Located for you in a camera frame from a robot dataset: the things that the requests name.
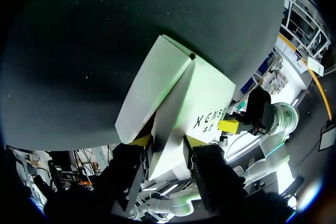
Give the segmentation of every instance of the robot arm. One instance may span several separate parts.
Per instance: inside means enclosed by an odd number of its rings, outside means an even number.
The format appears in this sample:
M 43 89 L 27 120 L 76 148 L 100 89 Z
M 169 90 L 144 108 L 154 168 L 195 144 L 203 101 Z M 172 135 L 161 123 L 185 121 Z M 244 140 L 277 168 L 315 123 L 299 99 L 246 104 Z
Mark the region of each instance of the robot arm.
M 194 212 L 192 200 L 200 200 L 197 187 L 173 193 L 169 200 L 150 199 L 139 207 L 141 212 L 155 214 L 173 214 L 178 217 L 187 216 Z
M 268 174 L 276 172 L 283 163 L 289 161 L 285 140 L 286 136 L 283 134 L 261 137 L 259 144 L 265 158 L 258 160 L 245 171 L 244 178 L 246 186 Z

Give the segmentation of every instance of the gray cloth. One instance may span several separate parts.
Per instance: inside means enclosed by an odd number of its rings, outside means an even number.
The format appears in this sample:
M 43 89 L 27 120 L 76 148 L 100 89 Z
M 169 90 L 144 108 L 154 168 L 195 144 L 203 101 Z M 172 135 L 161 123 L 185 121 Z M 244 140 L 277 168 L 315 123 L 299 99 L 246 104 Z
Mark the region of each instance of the gray cloth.
M 53 151 L 117 143 L 114 123 L 122 102 L 161 34 L 195 51 L 239 89 L 274 46 L 283 5 L 284 0 L 29 0 L 5 49 L 4 140 Z

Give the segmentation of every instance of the cable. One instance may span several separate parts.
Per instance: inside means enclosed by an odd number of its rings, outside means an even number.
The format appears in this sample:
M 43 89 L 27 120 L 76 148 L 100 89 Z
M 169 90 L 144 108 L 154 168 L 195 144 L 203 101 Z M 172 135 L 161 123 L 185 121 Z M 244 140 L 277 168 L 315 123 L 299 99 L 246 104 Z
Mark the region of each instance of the cable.
M 315 148 L 320 144 L 320 140 L 317 141 L 317 143 L 313 146 L 313 148 L 304 156 L 294 167 L 293 169 L 296 169 L 314 150 Z
M 89 166 L 91 167 L 91 170 L 92 170 L 92 174 L 94 175 L 98 175 L 97 172 L 95 171 L 95 168 L 93 167 L 92 163 L 91 163 L 91 159 L 89 159 L 89 156 L 88 154 L 86 154 L 85 150 L 81 150 L 85 156 L 85 158 L 87 159 L 88 163 L 89 163 Z
M 326 72 L 325 74 L 323 74 L 323 76 L 326 76 L 326 75 L 328 75 L 328 74 L 330 74 L 330 73 L 333 73 L 334 71 L 336 71 L 336 68 L 334 68 L 334 69 L 332 69 L 332 70 Z
M 301 58 L 301 61 L 304 62 L 307 65 L 307 61 L 305 59 Z M 320 90 L 320 93 L 321 93 L 321 96 L 323 98 L 325 107 L 327 109 L 329 120 L 332 120 L 332 113 L 331 113 L 330 105 L 329 105 L 328 99 L 327 99 L 327 97 L 325 95 L 324 89 L 323 89 L 323 87 L 322 87 L 319 79 L 317 78 L 316 74 L 311 69 L 309 69 L 309 68 L 308 68 L 308 71 L 309 71 L 310 75 L 313 77 L 313 80 L 315 81 L 317 87 Z
M 245 132 L 243 135 L 240 135 L 238 138 L 236 138 L 232 143 L 231 145 L 229 146 L 229 148 L 227 149 L 225 155 L 224 155 L 224 159 L 227 158 L 227 155 L 229 154 L 229 151 L 231 149 L 231 147 L 242 137 L 242 136 L 245 136 L 248 132 Z

